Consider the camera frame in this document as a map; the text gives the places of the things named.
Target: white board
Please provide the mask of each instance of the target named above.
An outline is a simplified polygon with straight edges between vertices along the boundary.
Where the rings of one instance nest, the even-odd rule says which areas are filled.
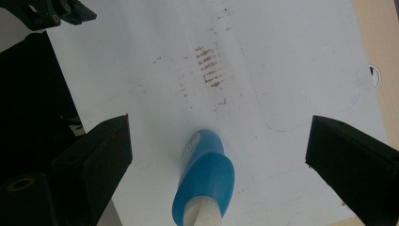
[[[386,140],[351,0],[84,4],[95,21],[48,32],[85,128],[129,114],[134,162],[113,197],[124,226],[174,225],[181,154],[202,128],[235,166],[224,225],[354,216],[304,163],[312,115]]]

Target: blue bottle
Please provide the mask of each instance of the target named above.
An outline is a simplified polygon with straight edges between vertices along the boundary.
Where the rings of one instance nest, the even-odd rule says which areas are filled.
[[[185,150],[179,188],[172,206],[178,226],[221,225],[234,187],[234,168],[217,134],[201,130]]]

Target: blue bottle body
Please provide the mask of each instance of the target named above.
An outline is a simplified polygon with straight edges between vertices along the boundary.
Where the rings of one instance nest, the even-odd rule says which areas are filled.
[[[193,139],[197,140],[194,144],[189,143],[193,145],[191,156],[182,173],[172,207],[173,219],[179,226],[183,226],[186,204],[197,196],[214,199],[223,217],[234,186],[234,168],[230,159],[224,155],[218,135],[209,130],[201,130]]]

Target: white bottle cap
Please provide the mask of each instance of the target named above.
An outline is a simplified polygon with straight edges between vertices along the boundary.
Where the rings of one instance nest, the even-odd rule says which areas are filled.
[[[191,199],[184,209],[184,226],[220,226],[222,216],[217,202],[208,196]]]

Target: wooden surface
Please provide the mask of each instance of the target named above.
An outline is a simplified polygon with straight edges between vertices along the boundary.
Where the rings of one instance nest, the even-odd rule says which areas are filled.
[[[381,75],[377,96],[389,144],[399,150],[399,23],[393,0],[354,0],[370,64]],[[364,225],[349,218],[333,226]]]

